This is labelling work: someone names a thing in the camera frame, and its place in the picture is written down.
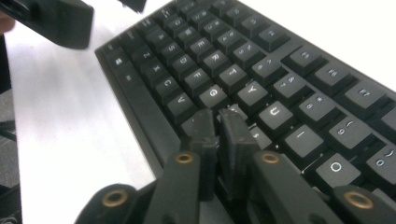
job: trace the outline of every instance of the key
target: key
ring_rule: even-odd
[[[317,130],[330,122],[338,114],[335,102],[321,93],[315,93],[299,105],[306,122]]]
[[[219,36],[216,43],[222,52],[230,55],[236,48],[245,43],[245,40],[235,30],[230,30]]]
[[[169,101],[180,95],[183,90],[172,77],[168,77],[155,87],[155,92],[161,104],[167,105]]]
[[[396,147],[386,145],[374,154],[366,163],[367,177],[384,190],[394,193],[396,190]]]
[[[198,103],[201,107],[212,109],[215,113],[229,105],[230,102],[230,98],[218,85],[214,85],[198,97]]]
[[[387,102],[385,93],[377,86],[361,81],[345,93],[342,103],[361,119],[367,119]]]
[[[353,80],[353,76],[340,63],[330,62],[320,68],[311,79],[322,91],[335,95]]]
[[[197,110],[195,104],[186,93],[181,93],[170,101],[165,109],[170,120],[172,120],[176,126],[191,117]]]
[[[295,158],[294,164],[299,168],[305,168],[326,149],[323,139],[306,125],[289,135],[285,143],[291,154],[290,158]]]
[[[338,186],[358,186],[363,180],[361,172],[338,153],[321,157],[309,168],[308,175],[325,193],[332,192]]]
[[[325,63],[318,50],[310,46],[297,49],[283,61],[289,68],[303,77]]]
[[[273,87],[276,97],[285,105],[293,105],[310,92],[305,80],[294,73],[282,77]]]
[[[270,26],[259,33],[255,42],[266,51],[273,52],[289,39],[290,38],[285,34],[282,28]]]
[[[178,81],[181,81],[197,67],[197,64],[192,60],[192,58],[185,54],[172,63],[171,72]]]
[[[235,95],[236,102],[249,116],[265,107],[271,95],[258,82],[253,81]]]
[[[251,65],[264,57],[256,44],[248,41],[243,46],[233,51],[233,60],[243,69],[248,69]]]
[[[217,77],[229,66],[231,66],[230,60],[219,50],[207,56],[202,62],[202,67],[212,78]]]
[[[229,95],[239,91],[250,81],[248,74],[238,65],[233,64],[217,77],[217,83]]]
[[[253,14],[249,18],[242,21],[242,23],[237,26],[237,29],[242,34],[246,35],[250,39],[253,39],[266,27],[268,27],[268,24],[265,22],[264,17],[260,14]]]
[[[282,77],[286,70],[280,63],[271,57],[266,57],[253,65],[251,75],[264,87],[269,86],[279,77]]]
[[[199,68],[183,80],[184,87],[191,98],[195,98],[213,85],[212,79]]]
[[[257,144],[259,144],[260,150],[264,150],[271,146],[271,139],[265,135],[265,133],[259,127],[254,127],[250,130],[250,133],[256,139]]]
[[[294,122],[293,114],[279,101],[263,110],[257,120],[257,124],[273,137],[283,134]]]
[[[373,140],[372,129],[361,120],[347,116],[329,130],[332,142],[347,159],[351,159]]]
[[[200,63],[213,51],[215,48],[212,43],[203,37],[190,46],[188,53],[196,62]]]

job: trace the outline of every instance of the gray floor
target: gray floor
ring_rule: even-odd
[[[0,121],[14,119],[12,90],[0,94]],[[13,187],[20,182],[17,144],[0,136],[0,185]]]

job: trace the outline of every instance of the white desk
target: white desk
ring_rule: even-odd
[[[7,34],[24,223],[73,223],[113,183],[153,180],[93,51],[143,18],[116,0],[95,7],[87,50],[64,49],[17,24]],[[144,16],[165,0],[148,0]],[[244,1],[396,91],[391,1]]]

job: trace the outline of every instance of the black plastic part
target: black plastic part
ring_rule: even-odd
[[[229,199],[242,199],[248,193],[248,162],[260,149],[241,115],[228,109],[219,114],[221,177]]]
[[[396,221],[395,210],[370,191],[355,186],[334,188],[331,204],[345,223],[382,224]]]
[[[200,164],[199,155],[189,151],[169,157],[143,223],[198,223]]]
[[[93,8],[79,0],[2,0],[0,10],[70,49],[89,46]]]
[[[343,223],[278,153],[261,151],[249,164],[253,182],[276,223]]]
[[[120,0],[120,2],[135,12],[142,12],[146,4],[146,0]]]
[[[195,113],[192,125],[192,137],[188,150],[201,157],[199,200],[207,202],[214,197],[215,171],[217,162],[217,138],[210,109]]]

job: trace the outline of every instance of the black keyboard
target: black keyboard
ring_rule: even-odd
[[[156,176],[197,111],[220,123],[228,108],[313,190],[358,186],[396,209],[395,92],[254,9],[177,0],[95,53]],[[201,223],[241,222],[221,188]]]

